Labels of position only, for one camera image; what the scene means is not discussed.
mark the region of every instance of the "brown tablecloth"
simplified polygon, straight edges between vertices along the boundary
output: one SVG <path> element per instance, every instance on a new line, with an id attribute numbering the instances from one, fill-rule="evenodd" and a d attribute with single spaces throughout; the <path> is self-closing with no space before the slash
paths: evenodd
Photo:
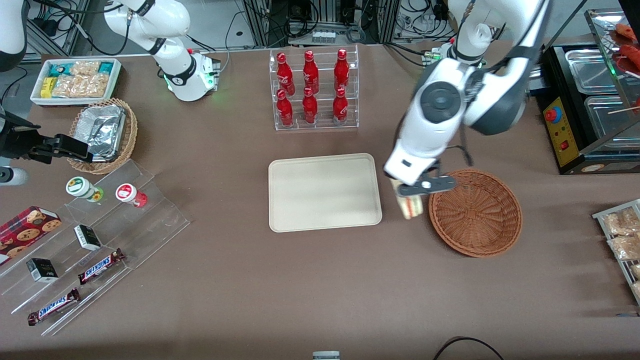
<path id="1" fill-rule="evenodd" d="M 614 317 L 635 311 L 634 300 L 590 215 L 640 197 L 640 177 L 557 175 L 532 102 L 512 131 L 469 134 L 476 166 L 520 200 L 522 236 L 503 256 L 462 256 L 426 217 L 402 218 L 382 172 L 420 69 L 380 45 L 359 50 L 356 133 L 276 133 L 268 51 L 233 53 L 220 90 L 191 103 L 167 91 L 151 57 L 121 58 L 117 94 L 140 127 L 133 158 L 194 221 L 54 337 L 0 306 L 0 358 L 281 360 L 340 350 L 345 360 L 431 359 L 466 335 L 506 359 L 637 359 L 640 319 Z M 29 120 L 66 133 L 77 112 L 34 106 Z M 269 229 L 273 160 L 357 152 L 376 160 L 379 225 Z M 465 167 L 456 150 L 443 163 Z M 0 220 L 71 200 L 63 185 L 80 173 L 66 160 L 13 164 L 31 180 L 0 187 Z M 441 359 L 490 356 L 464 343 Z"/>

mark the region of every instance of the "wicker basket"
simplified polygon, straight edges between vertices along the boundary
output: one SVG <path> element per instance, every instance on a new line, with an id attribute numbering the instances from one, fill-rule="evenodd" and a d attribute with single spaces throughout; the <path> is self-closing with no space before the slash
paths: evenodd
<path id="1" fill-rule="evenodd" d="M 118 105 L 127 112 L 127 117 L 124 124 L 125 127 L 122 130 L 122 140 L 120 141 L 120 148 L 118 150 L 120 155 L 118 155 L 116 160 L 110 163 L 83 163 L 82 161 L 68 159 L 71 166 L 78 171 L 88 172 L 94 175 L 108 174 L 122 166 L 122 164 L 124 164 L 131 157 L 133 148 L 136 145 L 136 135 L 138 134 L 138 121 L 136 120 L 136 114 L 131 111 L 131 108 L 129 107 L 129 105 L 127 105 L 126 102 L 120 99 L 109 99 L 106 101 L 96 102 L 95 104 L 89 105 L 89 107 L 91 108 L 107 105 Z M 76 132 L 76 126 L 78 124 L 79 118 L 80 114 L 76 116 L 76 120 L 71 125 L 69 136 L 73 136 Z"/>
<path id="2" fill-rule="evenodd" d="M 475 258 L 504 253 L 522 230 L 522 210 L 513 192 L 486 172 L 451 172 L 458 182 L 449 192 L 429 197 L 436 232 L 457 251 Z"/>

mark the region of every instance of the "yellow snack bag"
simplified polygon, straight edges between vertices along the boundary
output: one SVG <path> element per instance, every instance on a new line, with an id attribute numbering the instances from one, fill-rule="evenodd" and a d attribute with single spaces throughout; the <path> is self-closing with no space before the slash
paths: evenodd
<path id="1" fill-rule="evenodd" d="M 54 86 L 56 86 L 56 80 L 58 80 L 58 78 L 44 78 L 44 80 L 42 81 L 42 89 L 40 90 L 41 98 L 51 98 L 51 91 L 53 90 Z"/>

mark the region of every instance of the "red bottle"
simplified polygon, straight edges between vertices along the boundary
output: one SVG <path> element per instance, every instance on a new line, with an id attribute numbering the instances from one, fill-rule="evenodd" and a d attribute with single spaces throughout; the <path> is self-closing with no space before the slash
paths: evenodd
<path id="1" fill-rule="evenodd" d="M 349 102 L 344 97 L 344 88 L 338 88 L 335 92 L 336 97 L 333 100 L 333 123 L 342 126 L 347 122 L 347 107 Z"/>
<path id="2" fill-rule="evenodd" d="M 302 73 L 305 75 L 305 86 L 309 86 L 314 94 L 317 94 L 320 91 L 320 78 L 314 52 L 311 50 L 305 51 L 305 67 Z"/>
<path id="3" fill-rule="evenodd" d="M 278 82 L 280 88 L 287 92 L 288 96 L 293 96 L 296 93 L 296 87 L 293 85 L 293 71 L 287 63 L 287 56 L 284 53 L 278 53 L 276 55 L 278 60 Z"/>
<path id="4" fill-rule="evenodd" d="M 305 121 L 311 125 L 315 124 L 318 119 L 318 101 L 309 86 L 305 88 L 305 98 L 302 99 L 302 107 L 305 109 Z"/>
<path id="5" fill-rule="evenodd" d="M 291 103 L 287 99 L 287 94 L 282 89 L 278 89 L 277 94 L 278 94 L 278 102 L 276 102 L 276 107 L 278 108 L 278 115 L 280 116 L 280 121 L 282 122 L 282 126 L 292 127 L 293 126 L 293 108 L 291 107 Z"/>
<path id="6" fill-rule="evenodd" d="M 338 61 L 333 68 L 335 76 L 334 87 L 337 91 L 340 87 L 347 88 L 349 85 L 349 63 L 347 62 L 347 51 L 345 49 L 338 50 Z"/>

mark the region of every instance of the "snickers wrapper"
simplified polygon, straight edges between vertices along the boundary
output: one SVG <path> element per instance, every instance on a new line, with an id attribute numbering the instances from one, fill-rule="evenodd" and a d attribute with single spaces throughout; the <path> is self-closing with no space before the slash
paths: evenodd
<path id="1" fill-rule="evenodd" d="M 105 272 L 109 267 L 118 261 L 125 258 L 125 255 L 122 254 L 122 250 L 117 248 L 114 252 L 110 253 L 109 256 L 100 260 L 96 265 L 91 266 L 87 271 L 78 275 L 78 279 L 80 279 L 80 285 L 84 285 L 87 281 L 97 277 L 98 275 Z"/>
<path id="2" fill-rule="evenodd" d="M 80 293 L 78 292 L 78 289 L 74 288 L 73 290 L 71 290 L 68 294 L 66 294 L 65 296 L 61 297 L 60 299 L 52 302 L 51 304 L 41 308 L 39 311 L 35 311 L 31 314 L 29 314 L 29 317 L 27 318 L 27 321 L 29 322 L 29 326 L 34 326 L 37 323 L 41 322 L 42 320 L 44 320 L 47 316 L 55 313 L 56 311 L 59 311 L 60 309 L 62 309 L 63 307 L 73 303 L 73 302 L 80 302 Z"/>

